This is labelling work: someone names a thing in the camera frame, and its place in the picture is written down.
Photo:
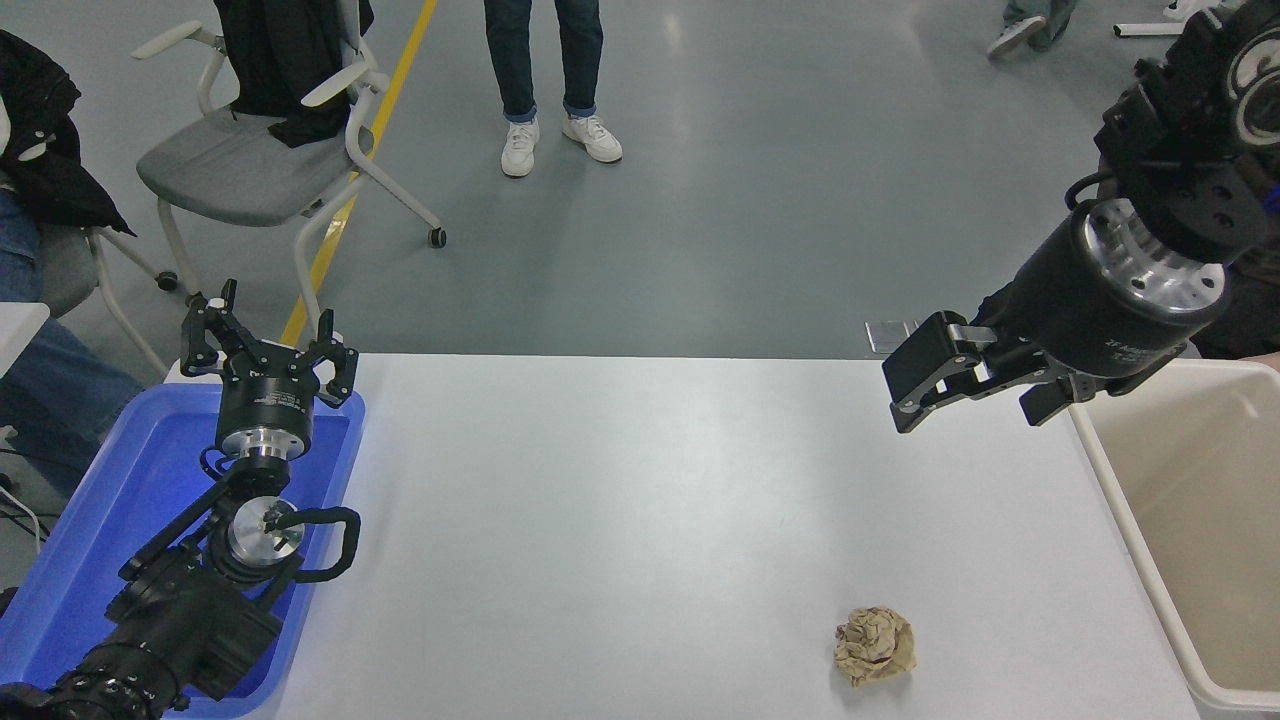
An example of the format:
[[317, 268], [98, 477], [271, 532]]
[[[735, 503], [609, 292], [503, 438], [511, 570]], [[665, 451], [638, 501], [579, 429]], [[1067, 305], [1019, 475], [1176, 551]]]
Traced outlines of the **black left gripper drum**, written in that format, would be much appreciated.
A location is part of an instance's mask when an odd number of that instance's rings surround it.
[[320, 383], [315, 372], [302, 364], [300, 374], [292, 374], [294, 364], [297, 352], [276, 345], [268, 345], [264, 354], [228, 351], [216, 432], [265, 427], [310, 433]]

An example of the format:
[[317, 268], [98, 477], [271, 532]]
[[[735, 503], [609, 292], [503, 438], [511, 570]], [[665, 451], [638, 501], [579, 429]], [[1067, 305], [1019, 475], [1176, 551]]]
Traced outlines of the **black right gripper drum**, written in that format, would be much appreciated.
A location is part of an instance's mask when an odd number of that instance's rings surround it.
[[1161, 243], [1137, 215], [1071, 215], [984, 302], [989, 378], [1046, 383], [1070, 373], [1137, 384], [1217, 319], [1221, 264]]

